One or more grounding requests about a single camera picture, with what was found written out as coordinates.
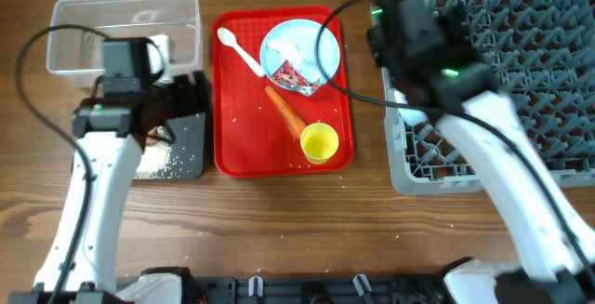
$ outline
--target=carrot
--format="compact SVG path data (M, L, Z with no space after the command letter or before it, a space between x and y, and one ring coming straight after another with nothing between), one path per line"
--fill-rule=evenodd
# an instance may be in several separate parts
M299 114L271 86L266 86L264 91L269 95L269 99L272 100L272 103L285 119L291 135L295 139L299 139L304 128L306 128L306 122L301 119Z

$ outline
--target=yellow cup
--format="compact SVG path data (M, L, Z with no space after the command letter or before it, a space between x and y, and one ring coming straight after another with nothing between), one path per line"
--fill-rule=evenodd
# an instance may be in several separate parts
M299 144L311 164L322 165L337 152L338 134L327 124L310 124L301 133Z

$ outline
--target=dish rack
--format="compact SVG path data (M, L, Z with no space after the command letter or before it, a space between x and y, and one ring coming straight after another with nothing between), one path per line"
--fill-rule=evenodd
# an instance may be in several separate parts
M539 154L562 187L595 185L595 0L431 0L467 10L469 34L508 91ZM386 70L386 100L395 100ZM430 125L384 120L394 189L406 195L483 188L460 153Z

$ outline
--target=green led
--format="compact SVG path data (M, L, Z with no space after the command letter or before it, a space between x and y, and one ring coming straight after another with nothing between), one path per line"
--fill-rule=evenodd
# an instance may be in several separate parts
M459 72L448 68L444 68L440 72L446 77L457 77L459 75Z

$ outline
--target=spoon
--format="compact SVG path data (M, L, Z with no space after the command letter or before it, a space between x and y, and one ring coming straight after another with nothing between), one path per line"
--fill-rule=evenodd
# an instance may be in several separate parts
M235 35L230 30L226 28L218 28L217 36L219 37L219 40L223 45L232 47L235 49L236 52L238 52L240 57L242 57L245 63L248 64L248 67L250 67L252 72L254 72L259 77L263 77L265 75L262 66L260 66L260 64L256 60L250 57L250 55L246 53L244 49L238 45L238 42L235 39Z

